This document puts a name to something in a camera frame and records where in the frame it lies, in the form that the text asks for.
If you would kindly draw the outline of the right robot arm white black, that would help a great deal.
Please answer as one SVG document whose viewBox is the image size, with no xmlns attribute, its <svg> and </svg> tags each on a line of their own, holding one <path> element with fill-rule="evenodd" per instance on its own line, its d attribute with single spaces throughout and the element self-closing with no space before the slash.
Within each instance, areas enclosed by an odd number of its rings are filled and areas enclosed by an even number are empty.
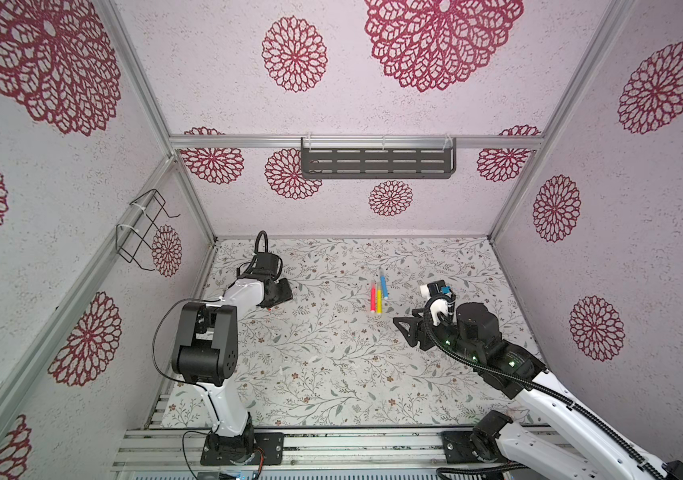
<svg viewBox="0 0 683 480">
<path fill-rule="evenodd" d="M 511 416 L 493 410 L 473 429 L 443 435 L 441 479 L 463 474 L 499 477 L 528 469 L 547 479 L 683 479 L 681 460 L 665 461 L 611 427 L 567 390 L 545 364 L 501 335 L 499 318 L 481 302 L 457 303 L 443 281 L 421 286 L 423 307 L 393 318 L 408 346 L 437 348 L 467 366 L 509 400 L 541 416 L 569 449 L 539 439 Z"/>
</svg>

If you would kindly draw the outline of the blue pen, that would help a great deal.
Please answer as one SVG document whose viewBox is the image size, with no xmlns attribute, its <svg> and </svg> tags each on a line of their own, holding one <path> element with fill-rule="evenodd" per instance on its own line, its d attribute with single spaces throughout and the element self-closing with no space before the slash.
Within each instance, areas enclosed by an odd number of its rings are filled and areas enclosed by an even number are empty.
<svg viewBox="0 0 683 480">
<path fill-rule="evenodd" d="M 389 299 L 389 290 L 387 290 L 387 280 L 385 279 L 385 274 L 379 272 L 379 290 L 381 290 L 381 297 Z"/>
</svg>

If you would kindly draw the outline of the pink highlighter pen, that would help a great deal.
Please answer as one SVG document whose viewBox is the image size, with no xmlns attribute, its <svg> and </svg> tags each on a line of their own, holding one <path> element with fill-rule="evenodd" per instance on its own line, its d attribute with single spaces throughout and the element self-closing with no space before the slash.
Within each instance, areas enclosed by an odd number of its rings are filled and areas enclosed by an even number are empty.
<svg viewBox="0 0 683 480">
<path fill-rule="evenodd" d="M 377 284 L 375 282 L 369 286 L 369 311 L 371 313 L 377 312 Z"/>
</svg>

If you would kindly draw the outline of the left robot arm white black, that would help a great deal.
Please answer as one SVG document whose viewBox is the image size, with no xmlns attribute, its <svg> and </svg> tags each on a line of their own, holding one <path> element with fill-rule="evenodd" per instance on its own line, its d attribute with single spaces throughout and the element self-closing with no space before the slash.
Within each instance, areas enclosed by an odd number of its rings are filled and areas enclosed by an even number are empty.
<svg viewBox="0 0 683 480">
<path fill-rule="evenodd" d="M 236 278 L 216 299 L 187 298 L 180 310 L 170 363 L 173 376 L 199 395 L 208 429 L 200 464 L 250 465 L 263 468 L 269 459 L 259 444 L 252 415 L 230 381 L 239 356 L 238 320 L 257 309 L 269 310 L 293 300 L 283 277 L 281 257 L 269 250 L 268 234 L 258 232 L 249 261 L 236 268 Z"/>
</svg>

